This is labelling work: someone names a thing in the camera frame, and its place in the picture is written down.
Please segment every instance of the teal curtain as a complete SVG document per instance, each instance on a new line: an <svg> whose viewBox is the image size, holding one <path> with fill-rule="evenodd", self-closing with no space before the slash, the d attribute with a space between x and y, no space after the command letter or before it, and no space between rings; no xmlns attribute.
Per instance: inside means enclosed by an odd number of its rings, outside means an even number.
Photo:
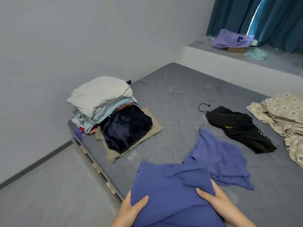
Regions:
<svg viewBox="0 0 303 227"><path fill-rule="evenodd" d="M222 28L247 34L261 0L216 0L207 35L217 36Z"/></svg>
<svg viewBox="0 0 303 227"><path fill-rule="evenodd" d="M258 45L303 53L303 0L263 0L254 19Z"/></svg>

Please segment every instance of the black garment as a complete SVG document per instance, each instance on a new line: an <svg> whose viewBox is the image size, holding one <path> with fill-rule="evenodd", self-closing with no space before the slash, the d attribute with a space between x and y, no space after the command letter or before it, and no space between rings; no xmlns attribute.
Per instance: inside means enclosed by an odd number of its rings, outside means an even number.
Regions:
<svg viewBox="0 0 303 227"><path fill-rule="evenodd" d="M248 114L233 112L220 106L206 113L209 123L222 128L224 133L252 149L256 154L273 152L276 147L253 123Z"/></svg>
<svg viewBox="0 0 303 227"><path fill-rule="evenodd" d="M152 128L152 119L135 105L113 112L101 124L109 149L123 153Z"/></svg>

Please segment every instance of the mattress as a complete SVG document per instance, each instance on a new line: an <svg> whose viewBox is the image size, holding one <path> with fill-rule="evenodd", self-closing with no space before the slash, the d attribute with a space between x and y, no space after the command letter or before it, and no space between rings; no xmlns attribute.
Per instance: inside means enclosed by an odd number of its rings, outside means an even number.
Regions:
<svg viewBox="0 0 303 227"><path fill-rule="evenodd" d="M222 187L227 196L257 226L302 226L303 169L288 156L279 136L271 127L254 118L246 109L251 102L268 98L265 95L208 76L185 66L171 63L131 84L140 108L149 108L164 129L116 160L106 162L106 152L95 136L79 141L110 180L119 195L125 197L131 189L141 161L155 164L181 163L193 147L199 127L206 128L219 139L237 145L248 160L248 170L255 186L250 191L238 186ZM225 136L222 129L210 125L201 110L218 106L247 113L253 123L272 140L277 150L255 154L243 144Z"/></svg>

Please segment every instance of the black drawstring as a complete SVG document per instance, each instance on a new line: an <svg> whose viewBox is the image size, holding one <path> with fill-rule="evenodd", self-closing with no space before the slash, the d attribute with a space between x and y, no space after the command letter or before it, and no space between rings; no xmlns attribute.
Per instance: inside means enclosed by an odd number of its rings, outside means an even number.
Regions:
<svg viewBox="0 0 303 227"><path fill-rule="evenodd" d="M209 107L210 107L210 104L206 104L206 103L200 103L200 105L199 105L199 107L198 107L198 110L199 110L199 111L201 111L201 110L200 110L200 106L201 106L202 104L205 104L205 105L207 105L207 106L209 106Z"/></svg>

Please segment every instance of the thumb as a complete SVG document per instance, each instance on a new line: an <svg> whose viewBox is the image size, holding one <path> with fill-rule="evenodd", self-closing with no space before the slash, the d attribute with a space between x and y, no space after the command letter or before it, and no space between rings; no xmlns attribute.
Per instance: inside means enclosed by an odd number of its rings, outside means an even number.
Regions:
<svg viewBox="0 0 303 227"><path fill-rule="evenodd" d="M196 191L197 191L197 194L201 197L201 198L204 198L206 201L208 201L209 203L211 203L211 201L214 199L214 196L205 192L205 191L202 191L201 189L199 188L196 188Z"/></svg>
<svg viewBox="0 0 303 227"><path fill-rule="evenodd" d="M149 200L148 195L146 195L144 198L142 198L140 201L138 201L137 204L135 204L132 209L134 209L136 211L136 213L138 214L147 204Z"/></svg>

